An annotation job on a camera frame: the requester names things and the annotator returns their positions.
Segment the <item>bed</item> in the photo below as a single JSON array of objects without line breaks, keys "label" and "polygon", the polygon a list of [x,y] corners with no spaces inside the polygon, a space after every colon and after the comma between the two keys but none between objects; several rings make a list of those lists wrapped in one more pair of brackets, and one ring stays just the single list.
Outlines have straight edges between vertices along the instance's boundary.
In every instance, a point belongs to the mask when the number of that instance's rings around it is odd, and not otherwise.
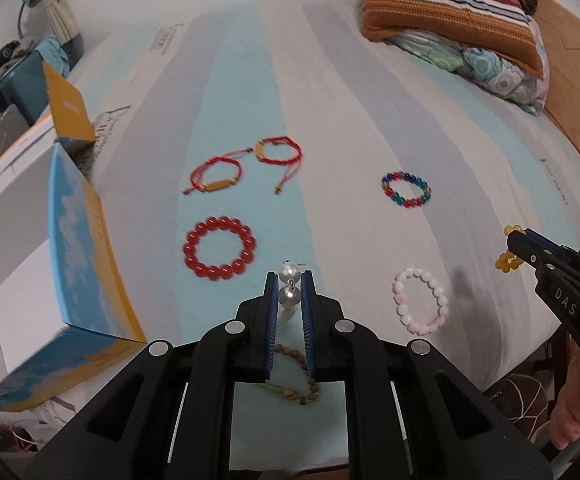
[{"label": "bed", "polygon": [[[101,196],[148,340],[197,340],[260,295],[265,274],[285,260],[305,263],[346,317],[398,344],[414,336],[396,313],[395,274],[428,270],[450,314],[426,338],[480,388],[558,327],[534,294],[532,269],[504,274],[495,260],[508,224],[580,249],[579,153],[545,115],[365,40],[354,10],[270,2],[189,23],[141,23],[110,36],[71,77],[97,132],[78,163]],[[282,135],[304,159],[280,194],[273,189],[283,170],[253,156],[241,159],[236,186],[181,193],[209,157]],[[400,170],[425,178],[429,203],[406,209],[385,196],[382,176]],[[207,178],[231,172],[216,167]],[[249,225],[257,247],[244,274],[211,282],[183,265],[181,246],[196,222],[221,215]],[[225,233],[206,237],[199,251],[217,263],[238,253]],[[429,290],[408,284],[407,294],[415,317],[434,316]],[[303,350],[299,314],[278,326],[277,342]],[[82,406],[117,369],[62,397]],[[305,388],[282,357],[273,382]],[[306,406],[238,384],[234,413],[232,469],[347,462],[342,384],[325,384]]]}]

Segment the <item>blue cloth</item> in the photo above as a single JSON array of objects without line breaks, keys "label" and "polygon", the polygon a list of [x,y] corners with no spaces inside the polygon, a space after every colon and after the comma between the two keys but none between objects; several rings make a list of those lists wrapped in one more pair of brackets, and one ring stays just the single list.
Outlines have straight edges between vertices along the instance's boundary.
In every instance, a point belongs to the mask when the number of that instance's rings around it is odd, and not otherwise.
[{"label": "blue cloth", "polygon": [[41,54],[44,61],[48,62],[51,67],[56,70],[63,77],[67,77],[70,73],[70,63],[68,61],[68,55],[60,47],[56,36],[53,34],[47,38],[43,38],[39,41],[35,50]]}]

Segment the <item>red bead bracelet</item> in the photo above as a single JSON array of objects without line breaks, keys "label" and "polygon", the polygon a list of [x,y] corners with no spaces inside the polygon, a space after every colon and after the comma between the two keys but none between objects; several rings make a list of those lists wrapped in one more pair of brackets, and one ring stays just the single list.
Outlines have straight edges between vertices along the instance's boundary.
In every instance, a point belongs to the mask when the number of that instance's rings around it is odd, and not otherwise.
[{"label": "red bead bracelet", "polygon": [[[196,244],[208,234],[209,231],[220,229],[222,231],[231,231],[241,238],[243,250],[238,258],[231,264],[221,266],[207,266],[201,263],[196,257]],[[248,226],[243,225],[237,218],[228,218],[222,216],[216,218],[210,216],[205,222],[198,222],[193,231],[188,232],[183,244],[183,255],[185,256],[185,265],[192,270],[199,278],[209,278],[212,281],[223,278],[229,280],[233,274],[241,274],[246,270],[246,265],[254,260],[254,248],[257,241],[252,236]]]}]

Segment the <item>white bead bracelet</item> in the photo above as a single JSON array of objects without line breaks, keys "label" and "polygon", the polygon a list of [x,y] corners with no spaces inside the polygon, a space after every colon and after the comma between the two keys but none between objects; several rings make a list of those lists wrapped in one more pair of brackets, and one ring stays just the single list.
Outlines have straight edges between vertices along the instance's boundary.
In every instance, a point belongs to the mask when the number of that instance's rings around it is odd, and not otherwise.
[{"label": "white bead bracelet", "polygon": [[[436,304],[439,306],[438,315],[430,324],[419,324],[414,321],[412,314],[407,308],[407,296],[405,293],[404,282],[411,277],[420,278],[422,282],[427,283],[432,289],[432,295],[435,297]],[[392,291],[394,292],[394,301],[397,303],[397,313],[401,316],[401,322],[407,327],[411,334],[424,336],[429,333],[435,333],[440,326],[446,322],[448,315],[448,298],[444,295],[444,288],[439,285],[439,282],[434,279],[430,272],[419,269],[419,267],[408,267],[402,270],[394,278],[392,283]]]}]

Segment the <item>pillow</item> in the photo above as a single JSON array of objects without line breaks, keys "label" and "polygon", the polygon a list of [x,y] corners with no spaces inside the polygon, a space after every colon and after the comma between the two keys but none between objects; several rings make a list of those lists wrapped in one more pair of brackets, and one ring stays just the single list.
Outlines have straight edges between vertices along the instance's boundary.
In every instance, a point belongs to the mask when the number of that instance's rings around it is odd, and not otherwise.
[{"label": "pillow", "polygon": [[423,28],[487,48],[543,77],[529,17],[517,0],[363,0],[363,34],[381,41],[402,28]]}]

